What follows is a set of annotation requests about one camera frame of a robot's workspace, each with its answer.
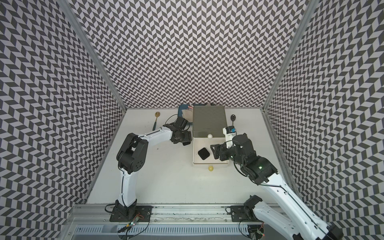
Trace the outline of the black brooch box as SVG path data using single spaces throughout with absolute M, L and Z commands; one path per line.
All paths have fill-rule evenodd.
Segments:
M 206 148 L 202 148 L 198 151 L 198 155 L 199 157 L 204 161 L 206 160 L 208 157 L 210 157 L 210 152 L 206 149 Z

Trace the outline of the three-drawer storage cabinet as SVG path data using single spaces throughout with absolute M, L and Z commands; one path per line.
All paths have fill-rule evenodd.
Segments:
M 193 108 L 193 166 L 206 168 L 210 171 L 217 168 L 225 168 L 229 161 L 215 160 L 210 145 L 223 144 L 225 135 L 223 128 L 227 127 L 227 118 L 224 106 L 195 106 Z M 198 151 L 206 148 L 210 157 L 202 160 Z

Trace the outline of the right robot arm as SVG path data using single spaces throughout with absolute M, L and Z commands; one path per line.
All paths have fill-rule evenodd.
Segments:
M 341 240 L 343 231 L 318 217 L 285 182 L 277 168 L 257 155 L 246 134 L 233 136 L 223 144 L 211 145 L 215 159 L 231 160 L 252 183 L 269 193 L 284 211 L 273 210 L 260 197 L 251 196 L 244 203 L 250 220 L 271 226 L 288 240 Z

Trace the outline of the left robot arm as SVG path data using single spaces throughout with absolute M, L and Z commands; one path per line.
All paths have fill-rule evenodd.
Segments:
M 148 148 L 162 142 L 183 144 L 192 142 L 192 134 L 189 131 L 190 123 L 182 118 L 177 119 L 146 134 L 130 133 L 121 145 L 118 154 L 118 169 L 121 171 L 121 193 L 116 200 L 115 207 L 127 211 L 136 205 L 136 185 L 138 171 L 144 166 Z

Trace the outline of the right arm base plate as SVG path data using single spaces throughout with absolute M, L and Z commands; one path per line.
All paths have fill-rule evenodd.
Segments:
M 230 206 L 230 215 L 234 223 L 260 221 L 250 208 L 240 205 Z

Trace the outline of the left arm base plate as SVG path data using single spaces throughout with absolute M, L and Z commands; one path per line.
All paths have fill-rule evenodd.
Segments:
M 128 223 L 134 220 L 136 215 L 141 216 L 139 223 L 146 223 L 150 220 L 153 206 L 136 206 L 132 208 L 114 207 L 109 221 L 113 223 Z

